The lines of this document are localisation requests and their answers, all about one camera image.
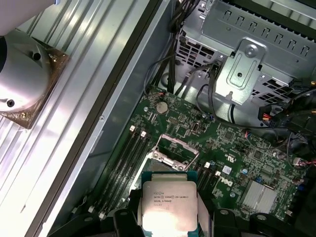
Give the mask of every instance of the green circuit board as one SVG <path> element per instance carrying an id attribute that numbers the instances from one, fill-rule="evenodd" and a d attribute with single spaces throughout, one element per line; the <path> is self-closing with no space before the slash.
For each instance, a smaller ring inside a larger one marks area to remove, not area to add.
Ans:
<path id="1" fill-rule="evenodd" d="M 232 209 L 238 216 L 248 219 L 254 212 L 242 205 L 241 198 L 249 181 L 253 180 L 277 193 L 270 213 L 283 220 L 297 189 L 292 179 L 301 178 L 304 173 L 294 170 L 285 159 L 277 158 L 276 154 L 281 151 L 263 152 L 249 146 L 242 129 L 204 118 L 195 105 L 170 93 L 160 96 L 160 92 L 153 87 L 150 96 L 141 99 L 126 126 L 95 189 L 94 205 L 99 211 L 109 211 L 125 202 L 139 170 L 150 171 L 153 167 L 151 160 L 144 164 L 146 153 L 155 146 L 161 134 L 166 134 L 199 151 L 197 161 L 189 170 L 198 172 L 198 188 L 208 190 L 219 208 Z M 138 131 L 138 136 L 131 134 L 131 127 Z M 143 131 L 146 139 L 140 138 Z M 270 146 L 255 135 L 250 139 L 262 148 Z M 169 141 L 161 140 L 158 147 L 179 162 L 188 163 L 194 157 Z M 164 164 L 160 168 L 171 169 Z"/>

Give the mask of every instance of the chip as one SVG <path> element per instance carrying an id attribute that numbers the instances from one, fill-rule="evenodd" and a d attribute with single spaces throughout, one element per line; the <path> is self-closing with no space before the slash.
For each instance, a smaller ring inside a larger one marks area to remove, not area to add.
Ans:
<path id="1" fill-rule="evenodd" d="M 255 154 L 253 155 L 253 157 L 255 157 L 256 159 L 260 159 L 262 156 L 262 153 L 259 151 L 256 151 Z"/>
<path id="2" fill-rule="evenodd" d="M 225 133 L 225 136 L 224 136 L 224 137 L 225 137 L 227 140 L 231 140 L 231 138 L 233 137 L 233 133 L 227 131 L 227 132 Z"/>
<path id="3" fill-rule="evenodd" d="M 223 168 L 223 170 L 222 170 L 222 172 L 223 173 L 225 173 L 225 174 L 230 174 L 231 173 L 231 171 L 232 171 L 232 168 L 230 168 L 229 166 L 224 166 L 224 168 Z"/>
<path id="4" fill-rule="evenodd" d="M 154 233 L 198 227 L 197 185 L 191 181 L 147 181 L 143 185 L 143 228 Z"/>
<path id="5" fill-rule="evenodd" d="M 186 133 L 187 133 L 187 129 L 184 128 L 184 127 L 181 127 L 181 126 L 180 126 L 180 127 L 178 128 L 178 130 L 177 130 L 177 134 L 180 135 L 180 136 L 182 136 L 182 137 L 185 137 Z"/>

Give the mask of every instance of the white connector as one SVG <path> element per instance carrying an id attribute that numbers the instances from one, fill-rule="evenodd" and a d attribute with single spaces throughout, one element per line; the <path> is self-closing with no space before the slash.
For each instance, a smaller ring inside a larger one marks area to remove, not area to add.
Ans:
<path id="1" fill-rule="evenodd" d="M 294 161 L 293 161 L 293 165 L 295 166 L 299 166 L 300 165 L 300 161 L 301 161 L 301 158 L 295 158 Z"/>
<path id="2" fill-rule="evenodd" d="M 92 213 L 94 211 L 94 206 L 90 206 L 88 212 Z"/>
<path id="3" fill-rule="evenodd" d="M 207 169 L 208 169 L 210 165 L 211 165 L 210 162 L 206 162 L 205 165 L 204 165 L 204 168 L 207 168 Z"/>

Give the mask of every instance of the metal bracket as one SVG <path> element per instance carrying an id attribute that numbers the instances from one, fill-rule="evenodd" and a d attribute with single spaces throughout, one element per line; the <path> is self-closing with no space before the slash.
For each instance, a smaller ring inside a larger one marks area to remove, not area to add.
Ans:
<path id="1" fill-rule="evenodd" d="M 171 160 L 171 159 L 168 158 L 166 155 L 164 155 L 164 154 L 162 154 L 161 152 L 157 151 L 157 147 L 158 147 L 158 144 L 159 144 L 159 142 L 160 142 L 161 139 L 166 139 L 166 140 L 168 140 L 168 141 L 170 141 L 170 142 L 173 142 L 173 143 L 175 143 L 175 144 L 179 144 L 179 145 L 181 145 L 184 149 L 186 149 L 186 150 L 192 152 L 192 153 L 193 153 L 194 155 L 196 155 L 196 156 L 195 156 L 195 157 L 193 158 L 193 160 L 192 160 L 189 164 L 187 164 L 187 165 L 185 165 L 185 164 L 183 164 L 183 163 L 180 163 L 180 162 L 178 162 L 178 161 L 176 161 L 176 160 Z M 178 140 L 178 139 L 169 137 L 169 136 L 166 135 L 166 134 L 162 134 L 162 135 L 159 137 L 159 139 L 158 139 L 158 141 L 157 141 L 157 143 L 156 143 L 156 145 L 154 146 L 153 151 L 152 151 L 152 159 L 156 159 L 156 160 L 158 160 L 158 161 L 160 161 L 160 162 L 163 162 L 163 163 L 165 163 L 165 164 L 168 164 L 168 165 L 170 165 L 173 169 L 179 170 L 179 171 L 187 171 L 188 168 L 196 161 L 196 159 L 198 158 L 198 156 L 199 156 L 199 151 L 198 151 L 198 150 L 196 150 L 196 149 L 190 147 L 187 143 L 185 143 L 185 142 L 183 142 L 183 141 L 180 141 L 180 140 Z"/>
<path id="2" fill-rule="evenodd" d="M 248 39 L 241 41 L 235 56 L 224 64 L 216 81 L 215 92 L 233 103 L 242 105 L 251 95 L 260 76 L 258 66 L 266 49 Z"/>

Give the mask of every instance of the side panel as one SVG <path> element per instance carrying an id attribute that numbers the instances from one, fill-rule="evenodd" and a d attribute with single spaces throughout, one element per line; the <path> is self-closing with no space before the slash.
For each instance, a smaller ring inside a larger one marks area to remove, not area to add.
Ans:
<path id="1" fill-rule="evenodd" d="M 167 25 L 173 11 L 173 1 L 163 1 L 151 21 L 143 39 L 126 67 L 107 106 L 100 111 L 95 128 L 66 183 L 51 215 L 52 231 L 65 223 L 82 197 L 93 189 L 104 166 L 134 111 L 142 93 L 143 82 L 149 66 L 166 52 L 170 33 Z"/>
<path id="2" fill-rule="evenodd" d="M 19 28 L 71 60 L 31 130 L 0 118 L 1 236 L 26 233 L 147 3 L 62 0 Z"/>

